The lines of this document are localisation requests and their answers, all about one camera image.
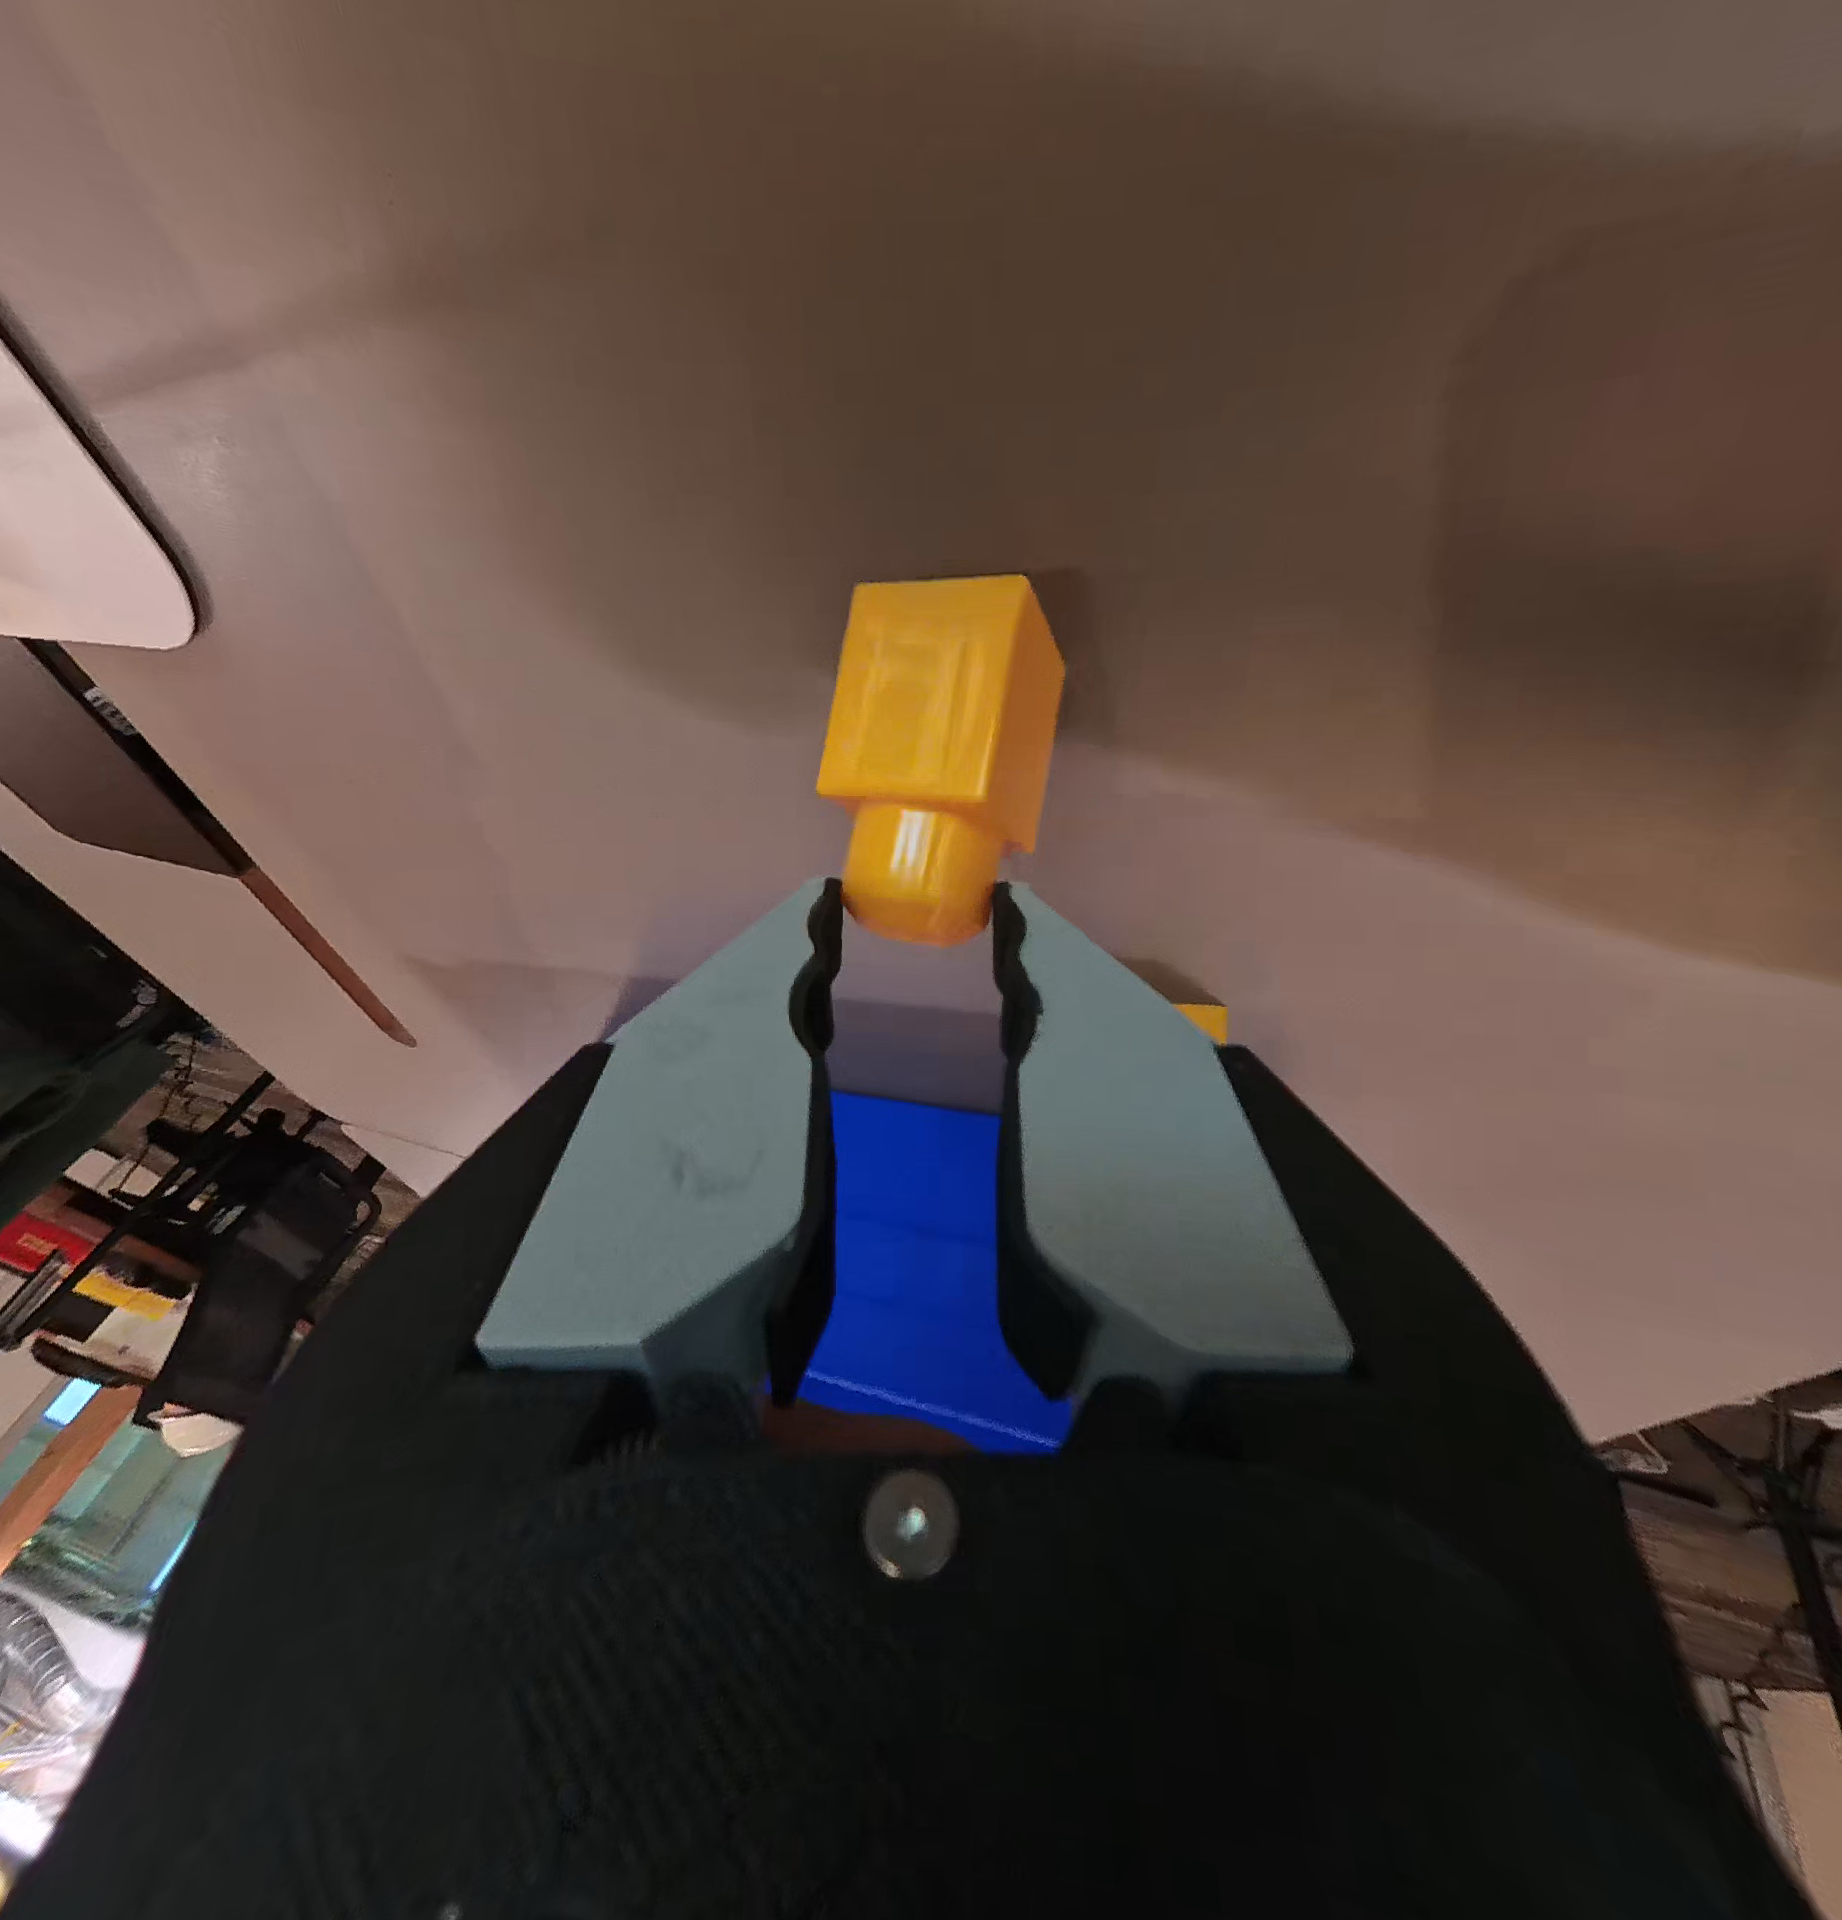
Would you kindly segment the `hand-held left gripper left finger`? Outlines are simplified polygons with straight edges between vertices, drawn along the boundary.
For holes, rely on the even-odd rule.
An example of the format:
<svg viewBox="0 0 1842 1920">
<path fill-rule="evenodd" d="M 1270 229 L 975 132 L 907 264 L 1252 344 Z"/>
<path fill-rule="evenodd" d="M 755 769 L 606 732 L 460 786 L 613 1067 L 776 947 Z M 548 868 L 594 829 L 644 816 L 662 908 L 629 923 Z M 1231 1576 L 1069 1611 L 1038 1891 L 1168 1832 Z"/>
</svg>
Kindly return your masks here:
<svg viewBox="0 0 1842 1920">
<path fill-rule="evenodd" d="M 837 879 L 625 1021 L 477 1332 L 503 1371 L 793 1403 L 835 1300 Z"/>
</svg>

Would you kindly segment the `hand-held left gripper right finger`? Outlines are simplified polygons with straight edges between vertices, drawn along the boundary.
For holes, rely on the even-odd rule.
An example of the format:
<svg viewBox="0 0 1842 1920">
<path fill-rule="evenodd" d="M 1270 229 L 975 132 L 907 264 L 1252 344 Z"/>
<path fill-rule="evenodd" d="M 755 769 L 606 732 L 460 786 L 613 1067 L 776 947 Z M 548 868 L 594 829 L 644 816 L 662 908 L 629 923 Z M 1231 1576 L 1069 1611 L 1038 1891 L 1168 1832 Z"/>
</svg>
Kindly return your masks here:
<svg viewBox="0 0 1842 1920">
<path fill-rule="evenodd" d="M 1048 1400 L 1180 1407 L 1341 1378 L 1356 1343 L 1219 1045 L 1029 888 L 998 885 L 998 1322 Z"/>
</svg>

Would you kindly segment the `blue plastic bin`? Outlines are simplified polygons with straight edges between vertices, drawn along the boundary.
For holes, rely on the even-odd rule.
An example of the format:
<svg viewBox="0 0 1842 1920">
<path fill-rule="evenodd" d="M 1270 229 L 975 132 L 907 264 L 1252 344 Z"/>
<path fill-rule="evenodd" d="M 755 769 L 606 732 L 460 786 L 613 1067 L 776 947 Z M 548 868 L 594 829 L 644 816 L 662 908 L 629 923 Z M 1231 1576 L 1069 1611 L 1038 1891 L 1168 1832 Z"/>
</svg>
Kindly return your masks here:
<svg viewBox="0 0 1842 1920">
<path fill-rule="evenodd" d="M 897 1416 L 980 1453 L 1056 1453 L 1073 1415 L 998 1318 L 1001 1119 L 833 1094 L 837 1287 L 801 1400 Z"/>
</svg>

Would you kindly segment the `yellow mega block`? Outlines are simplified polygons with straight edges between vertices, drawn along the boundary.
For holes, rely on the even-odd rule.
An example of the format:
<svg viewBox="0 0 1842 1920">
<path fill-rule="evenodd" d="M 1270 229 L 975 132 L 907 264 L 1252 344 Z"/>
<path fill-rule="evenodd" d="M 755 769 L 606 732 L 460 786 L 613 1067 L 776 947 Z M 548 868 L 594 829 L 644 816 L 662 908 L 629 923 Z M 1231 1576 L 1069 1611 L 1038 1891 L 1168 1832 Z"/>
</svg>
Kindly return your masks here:
<svg viewBox="0 0 1842 1920">
<path fill-rule="evenodd" d="M 1025 574 L 857 585 L 815 792 L 845 808 L 845 912 L 907 946 L 989 920 L 1038 839 L 1066 669 Z"/>
</svg>

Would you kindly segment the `black office chair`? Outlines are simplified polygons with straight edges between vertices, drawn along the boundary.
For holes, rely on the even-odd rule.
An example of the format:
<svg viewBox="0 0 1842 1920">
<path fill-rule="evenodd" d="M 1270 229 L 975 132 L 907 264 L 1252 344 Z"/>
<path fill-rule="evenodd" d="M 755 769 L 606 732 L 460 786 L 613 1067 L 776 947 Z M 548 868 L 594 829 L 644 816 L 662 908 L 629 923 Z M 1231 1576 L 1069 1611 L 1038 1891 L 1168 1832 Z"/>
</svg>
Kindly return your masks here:
<svg viewBox="0 0 1842 1920">
<path fill-rule="evenodd" d="M 172 1195 L 176 1252 L 197 1269 L 181 1324 L 142 1392 L 137 1427 L 198 1412 L 249 1424 L 317 1318 L 335 1270 L 382 1218 L 384 1163 L 348 1163 L 268 1111 L 197 1154 Z"/>
</svg>

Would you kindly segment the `wooden document stand white base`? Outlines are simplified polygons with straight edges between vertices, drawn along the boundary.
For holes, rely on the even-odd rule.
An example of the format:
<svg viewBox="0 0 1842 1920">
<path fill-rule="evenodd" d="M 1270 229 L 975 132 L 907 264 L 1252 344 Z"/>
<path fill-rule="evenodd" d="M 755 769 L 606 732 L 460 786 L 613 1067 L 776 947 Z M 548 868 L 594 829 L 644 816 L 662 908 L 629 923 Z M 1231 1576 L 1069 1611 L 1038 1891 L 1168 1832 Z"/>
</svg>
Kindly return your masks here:
<svg viewBox="0 0 1842 1920">
<path fill-rule="evenodd" d="M 163 540 L 0 335 L 0 636 L 172 654 L 197 629 Z"/>
</svg>

